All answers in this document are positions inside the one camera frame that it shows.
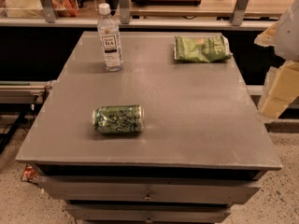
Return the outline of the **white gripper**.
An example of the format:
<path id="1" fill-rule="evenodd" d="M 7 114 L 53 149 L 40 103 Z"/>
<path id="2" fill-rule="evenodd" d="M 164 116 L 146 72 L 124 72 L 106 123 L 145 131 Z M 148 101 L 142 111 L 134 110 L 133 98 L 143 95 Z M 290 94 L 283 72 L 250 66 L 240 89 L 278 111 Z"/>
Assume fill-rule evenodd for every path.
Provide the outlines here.
<path id="1" fill-rule="evenodd" d="M 258 103 L 259 113 L 277 119 L 299 97 L 299 0 L 294 0 L 254 43 L 261 47 L 274 46 L 277 56 L 286 61 L 280 68 L 271 66 L 263 84 L 263 94 Z"/>

